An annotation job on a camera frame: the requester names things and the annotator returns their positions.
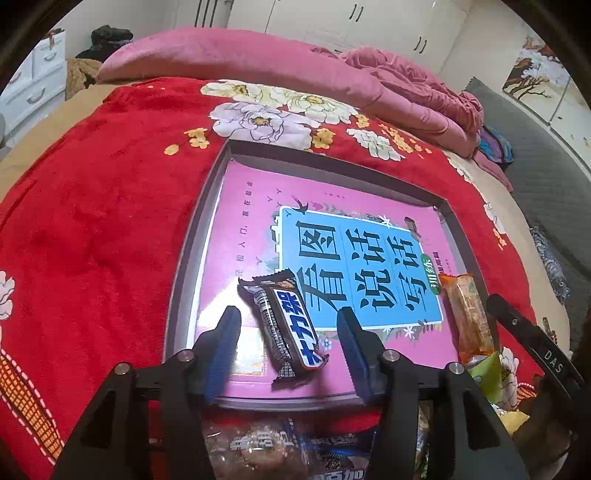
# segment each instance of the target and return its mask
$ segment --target chocolate bar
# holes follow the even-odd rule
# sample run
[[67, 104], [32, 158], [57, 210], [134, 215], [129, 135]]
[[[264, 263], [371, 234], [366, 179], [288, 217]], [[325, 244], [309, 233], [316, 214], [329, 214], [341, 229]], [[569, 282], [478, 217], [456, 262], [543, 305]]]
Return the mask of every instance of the chocolate bar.
[[238, 280], [254, 296], [273, 358], [281, 365], [274, 382], [296, 380], [320, 369], [328, 355], [320, 355], [318, 336], [291, 270]]

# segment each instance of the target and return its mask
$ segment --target white flower print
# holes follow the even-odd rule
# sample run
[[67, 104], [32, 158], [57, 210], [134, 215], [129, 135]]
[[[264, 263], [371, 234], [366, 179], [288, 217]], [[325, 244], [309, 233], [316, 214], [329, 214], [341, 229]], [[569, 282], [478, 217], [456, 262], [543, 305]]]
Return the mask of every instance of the white flower print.
[[476, 190], [478, 190], [478, 187], [476, 187], [476, 185], [474, 184], [474, 180], [472, 180], [472, 176], [470, 175], [470, 172], [468, 172], [463, 165], [460, 165], [457, 161], [452, 160], [450, 157], [447, 158], [447, 161], [449, 162], [449, 164], [453, 168], [456, 169], [456, 171], [462, 177], [464, 177], [464, 180], [466, 180], [468, 183], [471, 183], [472, 185], [474, 185], [474, 187], [476, 188]]
[[478, 186], [474, 183], [474, 179], [472, 179], [472, 176], [466, 170], [466, 168], [463, 165], [460, 165], [457, 161], [452, 160], [450, 157], [447, 158], [447, 161], [449, 162], [449, 164], [453, 168], [456, 169], [456, 171], [464, 178], [464, 180], [466, 182], [470, 183], [471, 185], [473, 185], [474, 188], [476, 189], [476, 191], [480, 194], [480, 196], [482, 197], [482, 200], [484, 200], [484, 211], [486, 213], [486, 216], [491, 220], [491, 222], [493, 222], [495, 224], [495, 228], [497, 229], [497, 231], [501, 235], [506, 233], [505, 227], [501, 223], [501, 219], [499, 218], [499, 216], [496, 214], [496, 211], [495, 211], [494, 207], [492, 206], [492, 203], [486, 199], [484, 194], [480, 191]]
[[410, 339], [412, 340], [414, 334], [414, 327], [405, 327], [404, 328], [404, 337], [410, 337]]
[[513, 411], [517, 408], [517, 367], [519, 366], [519, 359], [513, 356], [513, 352], [507, 347], [503, 347], [503, 351], [499, 354], [501, 359], [501, 368], [503, 373], [501, 375], [502, 399], [498, 403], [502, 409]]
[[499, 216], [496, 214], [495, 209], [493, 208], [492, 204], [490, 202], [486, 202], [484, 204], [484, 211], [486, 213], [486, 216], [491, 219], [491, 221], [495, 224], [495, 228], [496, 230], [503, 235], [504, 233], [507, 233], [505, 231], [505, 227], [503, 226], [501, 219], [499, 218]]
[[382, 160], [396, 161], [400, 161], [401, 158], [406, 158], [390, 146], [390, 140], [375, 132], [349, 128], [347, 133], [352, 137], [355, 137], [355, 140], [357, 140], [359, 145], [367, 148], [372, 157], [381, 158]]
[[390, 219], [387, 218], [385, 215], [378, 215], [378, 218], [382, 221], [383, 225], [387, 226], [388, 228], [394, 228], [394, 225], [392, 225]]
[[304, 113], [306, 117], [321, 124], [332, 125], [340, 122], [349, 124], [349, 117], [358, 114], [352, 106], [338, 100], [294, 91], [287, 93], [287, 109], [294, 113]]
[[213, 130], [221, 137], [305, 150], [312, 143], [311, 129], [320, 124], [305, 116], [281, 112], [260, 103], [223, 103], [209, 114], [217, 120]]
[[204, 95], [228, 97], [237, 102], [261, 103], [273, 108], [285, 105], [287, 90], [281, 87], [255, 85], [239, 80], [220, 80], [224, 83], [210, 82], [201, 88]]
[[0, 271], [0, 320], [6, 320], [12, 314], [10, 294], [14, 291], [14, 279], [6, 279], [6, 272]]

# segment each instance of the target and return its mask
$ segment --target white wardrobe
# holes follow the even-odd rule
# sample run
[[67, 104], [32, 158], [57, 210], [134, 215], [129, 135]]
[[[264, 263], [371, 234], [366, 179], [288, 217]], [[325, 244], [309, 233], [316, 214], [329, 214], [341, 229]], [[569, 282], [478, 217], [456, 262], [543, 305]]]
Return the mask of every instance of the white wardrobe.
[[302, 40], [336, 52], [371, 46], [438, 73], [472, 0], [234, 0], [228, 28]]

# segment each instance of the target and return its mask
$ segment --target white cabinet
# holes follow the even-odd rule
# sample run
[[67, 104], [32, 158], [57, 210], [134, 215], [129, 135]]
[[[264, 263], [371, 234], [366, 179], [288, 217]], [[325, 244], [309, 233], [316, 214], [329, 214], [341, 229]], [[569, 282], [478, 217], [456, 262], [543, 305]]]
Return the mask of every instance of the white cabinet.
[[357, 15], [361, 14], [363, 0], [316, 0], [310, 3], [304, 41], [345, 50], [347, 36]]
[[264, 33], [275, 0], [234, 0], [228, 28]]
[[361, 0], [363, 13], [348, 32], [353, 47], [370, 46], [412, 58], [430, 20], [433, 0]]
[[472, 0], [234, 0], [229, 28], [335, 51], [370, 46], [441, 70]]
[[41, 40], [0, 95], [0, 113], [8, 144], [20, 140], [39, 120], [64, 101], [66, 32]]
[[267, 33], [288, 40], [304, 40], [311, 7], [311, 0], [275, 0]]
[[424, 30], [419, 48], [411, 58], [420, 66], [438, 74], [468, 14], [453, 1], [437, 0], [433, 5], [431, 21]]

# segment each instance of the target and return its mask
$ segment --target tree painting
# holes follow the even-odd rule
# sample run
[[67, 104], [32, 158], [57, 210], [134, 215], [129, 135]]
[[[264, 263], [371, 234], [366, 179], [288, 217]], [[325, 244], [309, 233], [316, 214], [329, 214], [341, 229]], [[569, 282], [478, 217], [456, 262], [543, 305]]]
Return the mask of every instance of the tree painting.
[[566, 88], [569, 73], [548, 45], [533, 31], [527, 35], [523, 48], [503, 90], [522, 100], [526, 95], [551, 99]]

